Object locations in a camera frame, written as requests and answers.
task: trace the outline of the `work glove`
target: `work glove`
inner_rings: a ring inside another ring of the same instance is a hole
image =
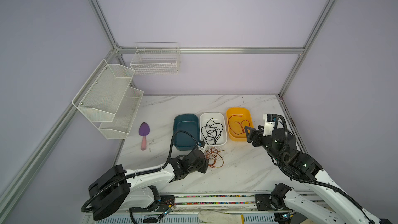
[[[243,215],[224,214],[216,211],[200,211],[198,217],[201,221],[214,224],[243,224]]]

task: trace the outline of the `white table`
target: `white table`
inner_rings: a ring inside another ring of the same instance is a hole
[[[247,108],[254,127],[264,124],[264,113],[283,115],[275,95],[144,96],[117,164],[122,164],[125,169],[143,169],[164,163],[170,147],[173,120],[177,115],[193,113],[200,117],[204,112],[220,112],[226,117],[226,110],[230,107]],[[150,126],[145,151],[141,151],[142,137],[138,134],[142,122]],[[228,139],[222,149],[225,151],[221,153],[224,159],[221,168],[208,167],[206,174],[193,172],[185,179],[166,184],[159,192],[271,191],[278,183],[294,187],[296,191],[308,191],[303,184],[290,181],[282,174],[262,147]],[[172,157],[188,153],[173,147]]]

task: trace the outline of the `orange tray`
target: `orange tray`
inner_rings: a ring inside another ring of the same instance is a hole
[[[232,141],[246,141],[245,127],[253,127],[249,110],[232,107],[226,111],[229,138]]]

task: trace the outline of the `wall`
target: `wall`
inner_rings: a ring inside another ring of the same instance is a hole
[[[338,0],[284,100],[311,154],[395,222],[398,0]]]
[[[121,46],[179,42],[181,47],[302,47],[326,0],[99,2]],[[184,54],[178,76],[137,76],[134,83],[145,94],[277,93],[296,58]],[[132,56],[124,59],[129,64]]]
[[[2,194],[110,46],[87,0],[0,0],[0,6]],[[86,188],[111,166],[108,156],[115,154],[117,142],[105,141],[80,118],[73,121],[7,223],[46,223],[48,213],[57,215],[57,223],[81,221],[77,213],[87,197]],[[94,142],[105,145],[95,148]],[[95,165],[93,156],[104,160]]]

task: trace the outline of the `pink trowel handle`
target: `pink trowel handle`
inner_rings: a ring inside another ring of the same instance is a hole
[[[142,137],[141,150],[145,151],[146,148],[147,148],[147,136],[143,136]]]

